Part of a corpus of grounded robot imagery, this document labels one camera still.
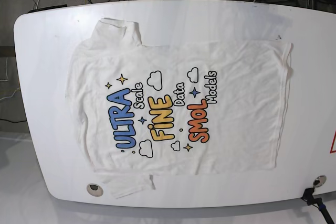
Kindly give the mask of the white printed T-shirt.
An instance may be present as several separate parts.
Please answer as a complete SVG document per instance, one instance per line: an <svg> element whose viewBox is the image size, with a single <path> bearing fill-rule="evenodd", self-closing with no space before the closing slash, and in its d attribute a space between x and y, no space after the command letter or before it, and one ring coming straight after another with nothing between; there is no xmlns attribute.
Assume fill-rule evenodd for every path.
<svg viewBox="0 0 336 224"><path fill-rule="evenodd" d="M158 176L276 167L292 43L146 46L137 23L102 19L74 50L65 98L78 144L114 198Z"/></svg>

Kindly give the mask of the red and white warning sticker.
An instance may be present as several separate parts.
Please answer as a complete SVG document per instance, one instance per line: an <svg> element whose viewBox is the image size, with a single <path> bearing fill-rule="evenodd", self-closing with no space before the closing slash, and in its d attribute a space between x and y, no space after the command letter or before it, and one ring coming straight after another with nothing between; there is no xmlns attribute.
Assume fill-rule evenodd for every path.
<svg viewBox="0 0 336 224"><path fill-rule="evenodd" d="M334 137L333 137L333 141L332 141L332 144L331 144L331 148L330 148L330 154L332 153L336 153L336 132L334 133Z"/></svg>

